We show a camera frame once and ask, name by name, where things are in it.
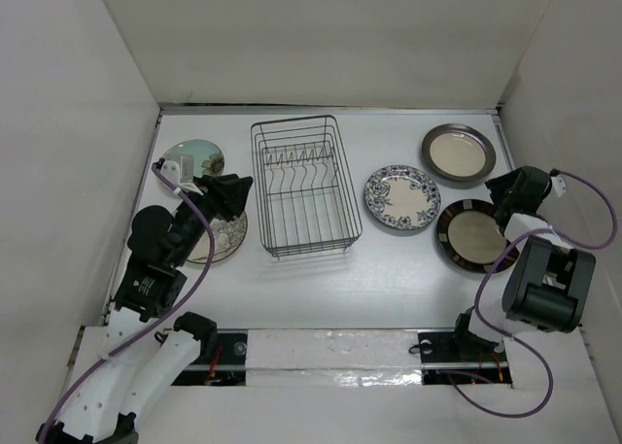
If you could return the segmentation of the cream tree pattern plate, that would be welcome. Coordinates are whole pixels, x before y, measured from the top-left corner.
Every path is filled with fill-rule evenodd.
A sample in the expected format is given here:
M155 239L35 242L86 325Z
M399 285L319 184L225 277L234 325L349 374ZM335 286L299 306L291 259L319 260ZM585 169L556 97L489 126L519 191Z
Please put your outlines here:
M242 245L248 230L248 219L245 212L230 222L214 219L211 222L214 233L215 250L213 262L219 262L233 255ZM204 232L198 243L187 258L187 262L204 265L210 252L209 235Z

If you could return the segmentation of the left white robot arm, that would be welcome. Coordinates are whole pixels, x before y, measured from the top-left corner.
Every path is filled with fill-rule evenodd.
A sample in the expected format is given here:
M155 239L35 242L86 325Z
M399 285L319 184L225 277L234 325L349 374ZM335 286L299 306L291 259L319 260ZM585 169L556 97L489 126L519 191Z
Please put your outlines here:
M235 174L204 177L182 202L139 211L127 242L130 258L107 325L103 351L52 409L38 443L135 443L156 402L192 362L220 355L215 322L178 311L189 300L180 271L214 219L242 216L253 180Z

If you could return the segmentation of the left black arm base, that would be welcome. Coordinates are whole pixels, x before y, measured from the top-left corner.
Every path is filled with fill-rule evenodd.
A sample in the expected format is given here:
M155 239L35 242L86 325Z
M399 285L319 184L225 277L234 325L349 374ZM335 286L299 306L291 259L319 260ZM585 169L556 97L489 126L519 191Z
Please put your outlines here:
M177 376L177 387L235 387L246 385L248 331L220 329L215 347L201 356Z

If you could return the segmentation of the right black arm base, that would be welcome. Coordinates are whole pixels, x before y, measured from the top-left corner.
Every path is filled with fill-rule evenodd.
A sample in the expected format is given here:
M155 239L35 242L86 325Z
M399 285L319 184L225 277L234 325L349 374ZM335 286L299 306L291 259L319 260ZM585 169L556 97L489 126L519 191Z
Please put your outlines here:
M419 357L426 386L512 384L505 352L459 346L449 330L419 331L408 353Z

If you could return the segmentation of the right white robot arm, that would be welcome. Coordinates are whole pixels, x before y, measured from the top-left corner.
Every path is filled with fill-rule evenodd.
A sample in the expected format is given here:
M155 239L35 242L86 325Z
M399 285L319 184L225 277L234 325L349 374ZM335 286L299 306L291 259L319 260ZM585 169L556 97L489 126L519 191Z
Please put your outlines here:
M524 166L486 182L501 235L519 256L502 296L471 307L456 321L449 348L459 359L490 353L502 338L528 330L574 331L582 318L595 257L566 243L538 208L553 189L553 176Z

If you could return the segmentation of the brown rim cream plate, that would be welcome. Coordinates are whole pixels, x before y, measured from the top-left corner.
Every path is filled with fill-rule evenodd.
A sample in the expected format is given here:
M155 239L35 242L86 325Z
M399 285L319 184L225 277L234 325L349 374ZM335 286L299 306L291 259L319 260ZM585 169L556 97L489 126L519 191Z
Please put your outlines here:
M432 128L422 140L421 156L434 173L457 183L480 182L493 172L497 163L491 141L461 123Z

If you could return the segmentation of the light blue daisy plate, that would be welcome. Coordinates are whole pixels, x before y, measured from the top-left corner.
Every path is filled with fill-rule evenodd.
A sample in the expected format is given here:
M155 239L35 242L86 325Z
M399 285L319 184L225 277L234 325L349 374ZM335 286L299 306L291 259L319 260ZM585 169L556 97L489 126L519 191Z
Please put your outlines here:
M167 154L187 154L193 156L194 177L221 176L225 170L225 156L214 143L203 139L192 139L179 143L169 149Z

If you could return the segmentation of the striped dark rim plate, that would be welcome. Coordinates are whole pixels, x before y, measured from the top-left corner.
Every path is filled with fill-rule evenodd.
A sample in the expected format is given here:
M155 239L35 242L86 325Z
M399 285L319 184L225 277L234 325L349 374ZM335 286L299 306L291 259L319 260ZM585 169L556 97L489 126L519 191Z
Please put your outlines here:
M497 227L495 212L492 203L479 199L463 199L448 205L436 223L438 248L465 271L487 273L509 245Z

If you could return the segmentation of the blue floral white plate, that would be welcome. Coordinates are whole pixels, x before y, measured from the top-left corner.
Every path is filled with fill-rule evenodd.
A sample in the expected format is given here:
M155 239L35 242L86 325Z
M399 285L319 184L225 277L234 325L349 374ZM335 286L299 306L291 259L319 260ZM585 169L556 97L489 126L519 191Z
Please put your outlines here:
M409 165L388 165L373 172L363 188L373 218L396 230L419 230L431 224L441 207L438 185Z

